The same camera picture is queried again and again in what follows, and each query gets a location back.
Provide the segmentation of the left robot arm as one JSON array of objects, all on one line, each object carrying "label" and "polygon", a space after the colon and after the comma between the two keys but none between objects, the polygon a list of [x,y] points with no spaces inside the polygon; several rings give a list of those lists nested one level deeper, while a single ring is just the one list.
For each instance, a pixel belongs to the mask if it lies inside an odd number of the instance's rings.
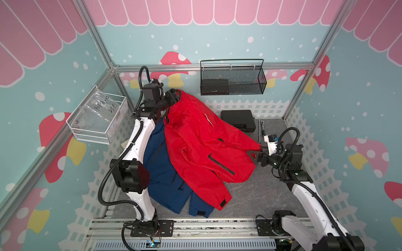
[{"label": "left robot arm", "polygon": [[144,101],[134,112],[135,126],[124,147],[123,153],[110,162],[109,176],[112,176],[117,187],[128,195],[128,199],[107,202],[115,206],[129,204],[136,211],[136,217],[130,222],[123,223],[123,231],[130,230],[131,236],[148,236],[153,238],[160,234],[161,227],[155,207],[152,205],[148,186],[150,173],[144,166],[144,155],[149,138],[156,127],[161,113],[180,100],[176,90],[167,93],[163,84],[154,79],[142,89]]}]

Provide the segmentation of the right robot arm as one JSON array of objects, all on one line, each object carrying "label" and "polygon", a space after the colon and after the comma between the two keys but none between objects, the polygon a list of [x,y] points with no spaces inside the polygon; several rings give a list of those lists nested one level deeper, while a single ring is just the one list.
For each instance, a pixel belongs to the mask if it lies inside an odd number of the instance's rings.
[{"label": "right robot arm", "polygon": [[291,210],[276,210],[271,219],[271,231],[277,236],[289,235],[306,251],[363,251],[364,243],[352,235],[330,212],[311,177],[301,169],[302,145],[288,144],[279,150],[278,142],[268,142],[256,161],[277,169],[298,199],[313,227],[307,227]]}]

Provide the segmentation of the red jacket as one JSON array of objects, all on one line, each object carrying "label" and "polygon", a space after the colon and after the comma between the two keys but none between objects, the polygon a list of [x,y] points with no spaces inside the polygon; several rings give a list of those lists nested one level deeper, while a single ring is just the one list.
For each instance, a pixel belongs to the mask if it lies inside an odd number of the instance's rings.
[{"label": "red jacket", "polygon": [[169,93],[179,99],[163,120],[170,161],[202,200],[223,210],[232,199],[226,183],[246,182],[255,169],[248,152],[262,147],[196,97],[183,90]]}]

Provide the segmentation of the navy blue jacket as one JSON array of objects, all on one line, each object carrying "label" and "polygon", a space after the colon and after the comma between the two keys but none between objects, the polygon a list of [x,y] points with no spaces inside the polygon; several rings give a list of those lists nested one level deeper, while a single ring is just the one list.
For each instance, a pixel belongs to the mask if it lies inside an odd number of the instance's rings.
[{"label": "navy blue jacket", "polygon": [[148,192],[152,199],[174,213],[189,201],[189,215],[209,217],[214,207],[202,200],[173,167],[167,151],[164,123],[157,124],[144,153],[143,165],[150,174]]}]

